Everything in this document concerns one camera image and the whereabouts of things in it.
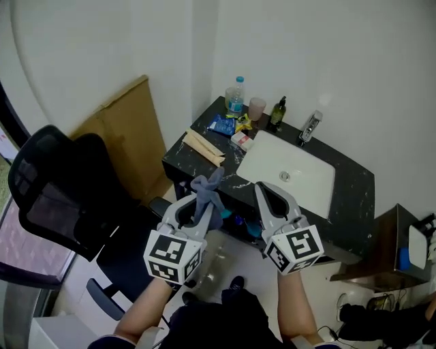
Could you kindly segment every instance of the sink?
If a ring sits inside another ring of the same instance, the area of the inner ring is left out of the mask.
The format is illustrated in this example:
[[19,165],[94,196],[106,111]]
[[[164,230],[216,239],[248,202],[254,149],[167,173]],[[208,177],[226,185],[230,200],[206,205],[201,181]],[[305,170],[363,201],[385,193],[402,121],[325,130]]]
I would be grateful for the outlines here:
[[334,167],[272,134],[259,131],[236,171],[250,182],[275,184],[295,197],[298,205],[328,218]]

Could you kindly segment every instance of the person's shoe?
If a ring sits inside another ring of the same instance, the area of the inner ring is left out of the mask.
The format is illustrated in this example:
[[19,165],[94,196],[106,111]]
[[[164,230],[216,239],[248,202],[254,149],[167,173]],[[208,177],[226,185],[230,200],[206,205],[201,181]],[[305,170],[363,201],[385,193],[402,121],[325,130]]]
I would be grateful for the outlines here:
[[343,293],[339,296],[338,301],[336,303],[336,320],[338,322],[341,321],[341,308],[348,303],[348,296],[346,293]]
[[230,290],[242,290],[245,285],[245,280],[242,276],[236,276],[230,283]]
[[183,304],[188,305],[188,303],[197,302],[197,301],[199,301],[199,299],[194,293],[185,292],[182,294],[182,301],[183,301]]

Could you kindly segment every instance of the black pants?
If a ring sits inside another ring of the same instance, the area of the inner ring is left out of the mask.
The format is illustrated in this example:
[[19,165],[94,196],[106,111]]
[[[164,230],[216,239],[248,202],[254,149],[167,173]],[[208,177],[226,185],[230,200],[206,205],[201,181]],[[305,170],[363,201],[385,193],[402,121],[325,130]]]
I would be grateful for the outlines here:
[[258,298],[247,290],[224,290],[222,304],[193,301],[170,319],[161,348],[282,348],[268,327]]
[[425,318],[428,305],[389,312],[345,304],[339,315],[344,325],[338,335],[352,341],[382,339],[387,346],[406,348],[416,343],[430,329],[430,322]]

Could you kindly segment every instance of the chair backrest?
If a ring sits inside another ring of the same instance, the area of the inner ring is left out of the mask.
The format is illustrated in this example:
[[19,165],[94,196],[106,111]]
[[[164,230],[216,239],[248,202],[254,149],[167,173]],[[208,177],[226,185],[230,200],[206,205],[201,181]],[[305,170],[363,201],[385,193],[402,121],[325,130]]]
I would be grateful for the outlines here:
[[70,140],[55,126],[36,132],[8,177],[22,227],[92,260],[137,206],[119,183],[103,140]]

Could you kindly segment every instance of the soap bottle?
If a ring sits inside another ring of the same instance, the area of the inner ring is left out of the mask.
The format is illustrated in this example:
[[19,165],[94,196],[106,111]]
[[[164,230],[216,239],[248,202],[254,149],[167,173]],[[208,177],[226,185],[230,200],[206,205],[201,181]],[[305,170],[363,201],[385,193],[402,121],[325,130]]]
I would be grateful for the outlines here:
[[286,113],[286,96],[283,96],[283,98],[280,100],[279,103],[277,103],[274,108],[272,109],[271,116],[270,116],[270,127],[274,130],[278,130],[281,124],[281,121],[283,120],[283,117]]

